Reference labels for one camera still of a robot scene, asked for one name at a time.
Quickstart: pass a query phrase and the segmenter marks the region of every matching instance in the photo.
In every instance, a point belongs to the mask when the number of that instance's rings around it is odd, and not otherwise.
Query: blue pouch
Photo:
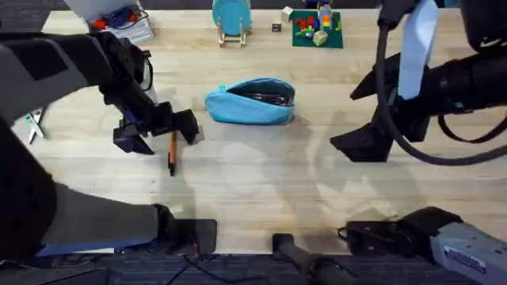
[[[292,119],[295,90],[276,78],[220,85],[205,99],[215,121],[236,124],[282,124]]]

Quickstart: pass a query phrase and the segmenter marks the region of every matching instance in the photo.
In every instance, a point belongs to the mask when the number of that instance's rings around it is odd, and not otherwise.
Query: pencil tip
[[[174,163],[169,164],[169,173],[171,174],[172,177],[176,173],[176,165]]]

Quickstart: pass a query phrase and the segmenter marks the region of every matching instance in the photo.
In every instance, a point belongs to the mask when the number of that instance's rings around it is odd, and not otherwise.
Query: sticker
[[[447,258],[466,265],[475,271],[481,272],[482,274],[486,274],[486,263],[484,261],[470,256],[461,250],[453,249],[448,246],[444,246],[444,253]]]

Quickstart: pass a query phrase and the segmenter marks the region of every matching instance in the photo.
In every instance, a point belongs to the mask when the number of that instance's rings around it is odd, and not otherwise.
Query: green toy base
[[[297,36],[296,33],[300,31],[299,25],[296,25],[296,19],[308,19],[313,17],[315,21],[318,21],[317,11],[294,11],[291,15],[292,20],[292,46],[293,47],[308,47],[308,48],[343,48],[343,35],[341,34],[341,17],[340,13],[334,12],[331,21],[331,28],[324,28],[327,32],[328,37],[325,44],[317,47],[313,40],[306,38],[305,36]]]

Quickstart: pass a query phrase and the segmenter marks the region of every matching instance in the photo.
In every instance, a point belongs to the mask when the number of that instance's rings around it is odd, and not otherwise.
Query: wooden table
[[[343,10],[345,49],[291,46],[290,27],[271,32],[278,10],[252,11],[247,47],[220,48],[211,11],[151,11],[156,39],[154,86],[176,110],[192,108],[205,140],[179,146],[179,171],[166,167],[167,136],[148,139],[155,156],[125,154],[112,144],[120,114],[97,88],[55,102],[44,117],[49,140],[30,147],[57,181],[81,192],[129,203],[163,203],[177,217],[219,222],[218,253],[269,253],[276,232],[293,233],[312,252],[346,253],[336,228],[351,219],[398,219],[433,205],[462,215],[507,239],[507,160],[448,168],[426,165],[395,146],[383,164],[353,164],[329,138],[367,123],[375,98],[352,102],[350,92],[374,63],[376,10]],[[45,32],[86,32],[72,12],[52,12]],[[401,48],[392,33],[389,54]],[[472,51],[459,11],[440,11],[432,65]],[[284,126],[216,123],[204,96],[219,83],[277,77],[296,89],[295,121]],[[494,109],[451,118],[457,133],[475,137],[504,116]],[[493,144],[468,146],[447,139],[433,123],[417,147],[463,156]]]

